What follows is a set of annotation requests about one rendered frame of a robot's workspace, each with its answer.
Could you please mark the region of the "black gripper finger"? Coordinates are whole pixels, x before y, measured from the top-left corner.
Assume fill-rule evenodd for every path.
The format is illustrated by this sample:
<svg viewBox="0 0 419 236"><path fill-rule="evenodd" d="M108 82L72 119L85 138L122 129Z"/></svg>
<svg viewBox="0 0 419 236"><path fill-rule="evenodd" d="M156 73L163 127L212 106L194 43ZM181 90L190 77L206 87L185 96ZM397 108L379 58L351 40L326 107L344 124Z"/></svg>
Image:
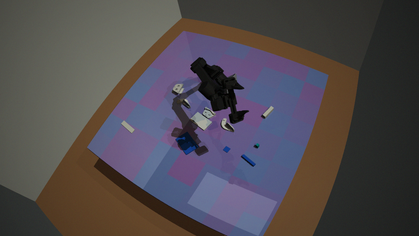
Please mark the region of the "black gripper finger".
<svg viewBox="0 0 419 236"><path fill-rule="evenodd" d="M225 83L226 89L244 89L244 87L238 84L237 80L229 81Z"/></svg>
<svg viewBox="0 0 419 236"><path fill-rule="evenodd" d="M244 118L244 114L247 113L247 112L249 112L249 110L242 110L242 111L239 111L237 113L234 113L232 115L233 116L233 120L236 121L236 120L239 120L241 118Z"/></svg>

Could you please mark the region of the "blue flat bar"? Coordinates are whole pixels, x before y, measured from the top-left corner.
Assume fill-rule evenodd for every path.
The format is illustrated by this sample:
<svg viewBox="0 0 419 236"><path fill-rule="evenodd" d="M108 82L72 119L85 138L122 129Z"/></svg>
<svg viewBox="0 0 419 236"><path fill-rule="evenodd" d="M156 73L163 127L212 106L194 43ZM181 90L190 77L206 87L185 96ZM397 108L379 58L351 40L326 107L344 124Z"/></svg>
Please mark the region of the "blue flat bar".
<svg viewBox="0 0 419 236"><path fill-rule="evenodd" d="M253 167L255 166L255 163L252 162L248 157L246 157L245 155L242 156L247 162L249 162Z"/></svg>

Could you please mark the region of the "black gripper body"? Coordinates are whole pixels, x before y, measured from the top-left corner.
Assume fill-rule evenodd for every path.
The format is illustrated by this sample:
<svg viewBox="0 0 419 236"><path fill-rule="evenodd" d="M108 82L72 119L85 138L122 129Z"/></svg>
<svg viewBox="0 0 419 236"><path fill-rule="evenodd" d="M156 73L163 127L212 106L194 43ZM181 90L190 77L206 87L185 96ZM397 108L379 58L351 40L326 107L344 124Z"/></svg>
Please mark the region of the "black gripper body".
<svg viewBox="0 0 419 236"><path fill-rule="evenodd" d="M222 79L221 80L222 88L225 89L226 88L225 83L229 82L229 81L233 81L233 80L235 80L235 77L230 77L228 79ZM241 118L241 119L236 120L236 121L233 120L232 115L234 113L239 112L239 111L236 110L236 107L235 107L235 105L237 104L237 101L236 101L234 90L233 89L228 89L228 94L220 94L219 96L221 96L221 95L225 95L225 97L222 98L224 106L231 108L231 114L229 114L230 122L232 124L235 124L235 123L238 123L239 121L243 121L244 118Z"/></svg>

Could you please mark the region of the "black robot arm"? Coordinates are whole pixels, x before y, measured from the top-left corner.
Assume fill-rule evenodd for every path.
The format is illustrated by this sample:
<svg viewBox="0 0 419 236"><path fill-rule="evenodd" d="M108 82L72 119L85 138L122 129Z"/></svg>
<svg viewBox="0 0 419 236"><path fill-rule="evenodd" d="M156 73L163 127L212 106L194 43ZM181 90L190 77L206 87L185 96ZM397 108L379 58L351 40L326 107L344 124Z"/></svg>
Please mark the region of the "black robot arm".
<svg viewBox="0 0 419 236"><path fill-rule="evenodd" d="M210 100L212 110L220 111L227 109L222 99L225 95L219 96L220 94L225 94L221 86L221 80L227 79L226 75L223 74L224 70L219 66L208 65L205 59L201 57L191 64L191 70L201 79L202 84L199 86L198 91ZM216 80L219 85L215 84L212 80Z"/></svg>

